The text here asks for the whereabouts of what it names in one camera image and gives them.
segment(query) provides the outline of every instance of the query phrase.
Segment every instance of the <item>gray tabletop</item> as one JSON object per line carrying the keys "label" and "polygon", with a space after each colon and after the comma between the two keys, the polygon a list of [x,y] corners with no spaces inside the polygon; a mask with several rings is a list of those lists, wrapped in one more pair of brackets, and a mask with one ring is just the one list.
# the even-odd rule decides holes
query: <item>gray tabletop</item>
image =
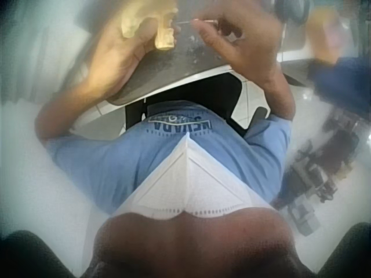
{"label": "gray tabletop", "polygon": [[[176,21],[192,19],[195,12],[210,1],[212,0],[179,1]],[[154,90],[221,65],[226,65],[226,62],[204,45],[190,24],[182,24],[175,49],[167,52],[157,50],[145,56],[129,82],[109,102],[125,105]]]}

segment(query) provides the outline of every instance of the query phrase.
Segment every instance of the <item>white face mask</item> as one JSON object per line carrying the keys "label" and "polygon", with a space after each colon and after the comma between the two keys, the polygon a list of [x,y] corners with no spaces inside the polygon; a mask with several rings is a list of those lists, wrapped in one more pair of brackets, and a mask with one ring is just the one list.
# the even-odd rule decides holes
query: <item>white face mask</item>
{"label": "white face mask", "polygon": [[213,218],[249,207],[272,208],[187,134],[115,215],[168,220],[186,212]]}

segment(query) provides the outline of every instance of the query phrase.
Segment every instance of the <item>finger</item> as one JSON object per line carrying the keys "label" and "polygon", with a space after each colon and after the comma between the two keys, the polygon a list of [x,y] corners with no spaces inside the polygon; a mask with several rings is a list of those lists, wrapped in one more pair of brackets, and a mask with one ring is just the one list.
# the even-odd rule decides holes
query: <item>finger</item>
{"label": "finger", "polygon": [[228,62],[233,63],[236,61],[238,54],[236,48],[219,35],[214,26],[202,20],[193,20],[191,24],[208,46],[214,48]]}

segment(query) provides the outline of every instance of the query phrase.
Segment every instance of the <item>person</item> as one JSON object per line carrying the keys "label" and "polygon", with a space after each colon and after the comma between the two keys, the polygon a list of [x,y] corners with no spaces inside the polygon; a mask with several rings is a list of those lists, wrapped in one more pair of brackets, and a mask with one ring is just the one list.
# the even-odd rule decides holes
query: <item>person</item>
{"label": "person", "polygon": [[[206,19],[219,20],[221,29]],[[110,20],[89,76],[47,104],[35,124],[55,164],[112,215],[97,233],[83,277],[312,276],[288,224],[269,206],[280,190],[295,115],[277,65],[281,23],[258,1],[230,0],[214,3],[192,26],[264,90],[271,114],[241,137],[216,112],[173,100],[150,105],[147,118],[114,141],[69,134],[153,49],[154,20],[130,39],[120,33],[119,17]],[[232,32],[234,43],[224,38]]]}

